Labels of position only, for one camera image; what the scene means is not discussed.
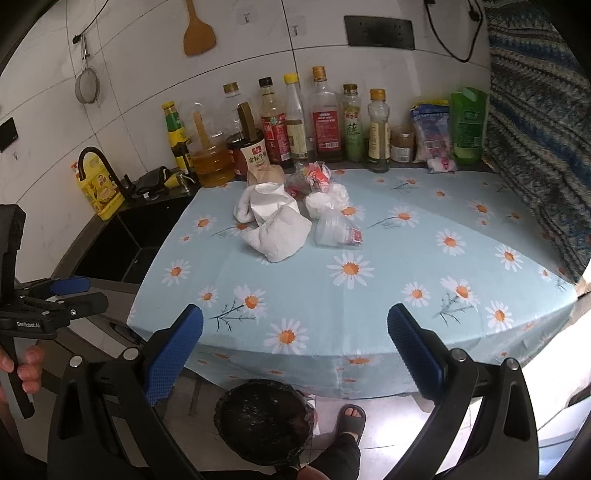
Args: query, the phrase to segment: slipper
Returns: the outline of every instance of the slipper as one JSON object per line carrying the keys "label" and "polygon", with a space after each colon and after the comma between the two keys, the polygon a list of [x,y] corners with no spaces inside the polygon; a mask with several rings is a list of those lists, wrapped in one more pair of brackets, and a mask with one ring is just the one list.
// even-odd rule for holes
{"label": "slipper", "polygon": [[[347,408],[352,408],[357,410],[360,417],[353,417],[345,415],[345,410]],[[357,445],[359,445],[359,441],[361,440],[361,436],[363,435],[363,431],[365,430],[365,412],[361,407],[358,405],[345,405],[343,408],[340,409],[339,413],[339,427],[337,429],[337,435],[341,435],[344,432],[351,432],[356,435],[359,435],[357,439]]]}

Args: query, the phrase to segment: spatula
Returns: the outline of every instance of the spatula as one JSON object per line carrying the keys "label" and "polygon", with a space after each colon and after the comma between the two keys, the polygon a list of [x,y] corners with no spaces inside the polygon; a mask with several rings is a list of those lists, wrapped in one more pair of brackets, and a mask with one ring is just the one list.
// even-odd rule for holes
{"label": "spatula", "polygon": [[197,16],[193,0],[185,0],[189,10],[189,26],[185,32],[183,44],[185,55],[191,57],[199,55],[216,46],[216,34],[211,25],[202,22]]}

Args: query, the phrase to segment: power outlet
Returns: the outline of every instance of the power outlet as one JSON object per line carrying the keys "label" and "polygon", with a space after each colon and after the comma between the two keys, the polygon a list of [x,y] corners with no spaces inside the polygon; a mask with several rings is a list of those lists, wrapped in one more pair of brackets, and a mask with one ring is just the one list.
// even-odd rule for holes
{"label": "power outlet", "polygon": [[410,20],[345,15],[345,30],[352,47],[414,50],[413,23]]}

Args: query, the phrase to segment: green detergent pouch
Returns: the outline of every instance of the green detergent pouch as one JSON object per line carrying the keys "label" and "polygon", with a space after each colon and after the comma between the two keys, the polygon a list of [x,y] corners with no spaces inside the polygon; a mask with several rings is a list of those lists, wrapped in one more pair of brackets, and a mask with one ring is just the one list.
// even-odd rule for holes
{"label": "green detergent pouch", "polygon": [[453,154],[460,165],[480,160],[485,131],[488,95],[465,87],[450,97]]}

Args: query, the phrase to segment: black faucet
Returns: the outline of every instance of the black faucet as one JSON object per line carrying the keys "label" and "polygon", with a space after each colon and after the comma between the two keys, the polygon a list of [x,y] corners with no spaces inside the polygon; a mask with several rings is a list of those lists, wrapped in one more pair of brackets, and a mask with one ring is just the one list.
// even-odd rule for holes
{"label": "black faucet", "polygon": [[103,165],[107,169],[107,172],[109,172],[109,179],[112,182],[114,182],[115,185],[117,185],[117,188],[121,192],[121,195],[123,195],[123,198],[125,200],[127,200],[128,202],[130,202],[131,201],[131,194],[134,191],[134,187],[133,187],[133,184],[131,183],[129,177],[127,175],[124,176],[124,179],[127,181],[127,184],[129,185],[128,187],[124,187],[123,184],[121,183],[119,177],[117,177],[117,175],[113,171],[113,168],[109,164],[109,161],[106,159],[103,152],[101,152],[96,147],[86,147],[84,150],[82,150],[80,152],[80,155],[78,156],[78,174],[80,177],[80,181],[86,180],[86,173],[84,173],[84,157],[86,156],[87,153],[90,153],[90,152],[96,154],[100,158],[101,162],[103,162]]}

